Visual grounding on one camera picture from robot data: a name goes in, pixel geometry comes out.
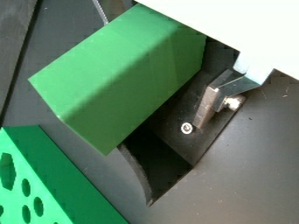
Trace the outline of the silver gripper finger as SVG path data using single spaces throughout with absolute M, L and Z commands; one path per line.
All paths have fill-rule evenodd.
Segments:
M 243 97 L 238 98 L 238 95 L 258 87 L 259 84 L 246 75 L 227 69 L 206 87 L 193 125 L 198 129 L 203 128 L 214 114 L 226 106 L 237 111 L 245 101 Z

